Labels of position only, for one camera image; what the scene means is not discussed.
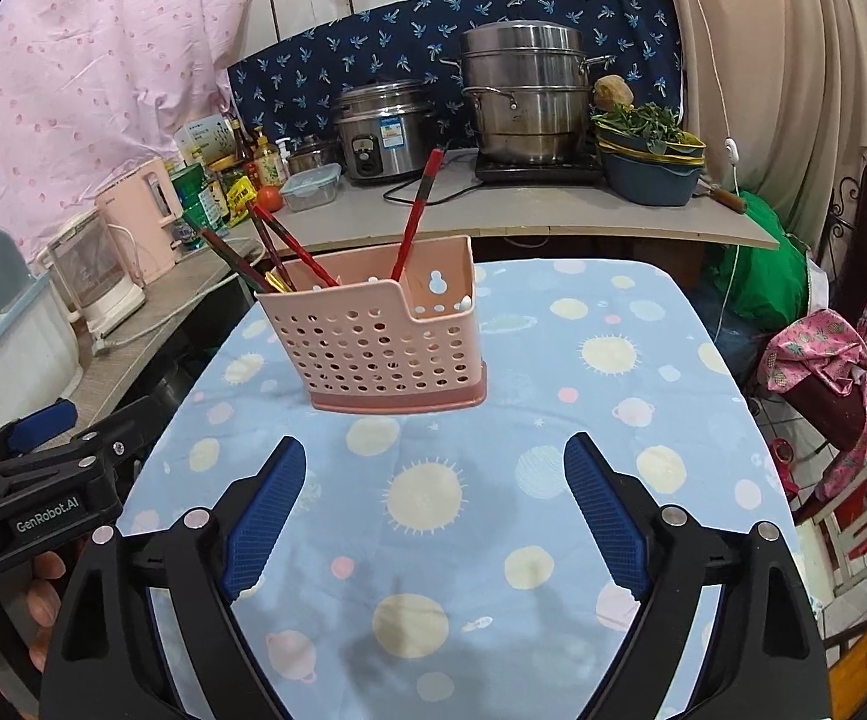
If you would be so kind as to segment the person left hand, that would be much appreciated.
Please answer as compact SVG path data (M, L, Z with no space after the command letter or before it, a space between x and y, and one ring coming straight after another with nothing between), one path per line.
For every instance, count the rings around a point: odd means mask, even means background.
M44 553L31 561L31 580L23 595L23 607L35 626L35 635L28 645L29 661L40 673L46 668L52 629L61 611L61 597L54 583L64 574L64 561L56 553Z

